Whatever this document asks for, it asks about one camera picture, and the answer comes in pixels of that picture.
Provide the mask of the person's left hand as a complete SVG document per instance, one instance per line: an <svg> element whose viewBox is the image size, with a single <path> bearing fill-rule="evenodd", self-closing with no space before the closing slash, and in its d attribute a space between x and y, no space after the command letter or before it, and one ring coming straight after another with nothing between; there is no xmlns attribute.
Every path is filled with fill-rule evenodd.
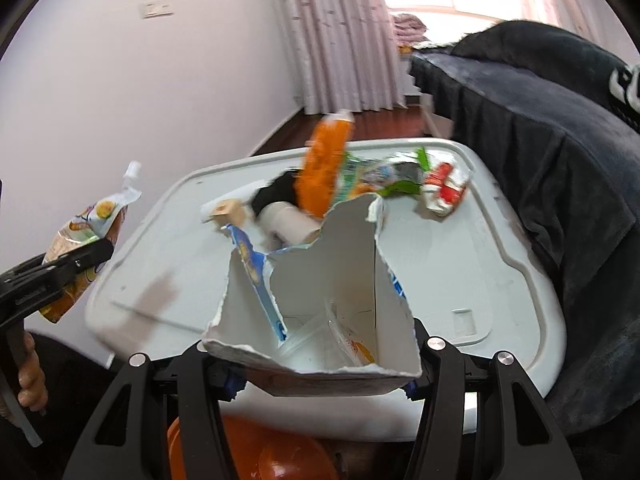
<svg viewBox="0 0 640 480"><path fill-rule="evenodd" d="M17 400L22 408L28 408L32 412L38 412L48 403L46 376L39 363L35 349L35 341L29 332L24 335L26 358L18 371L18 382L21 390Z"/></svg>

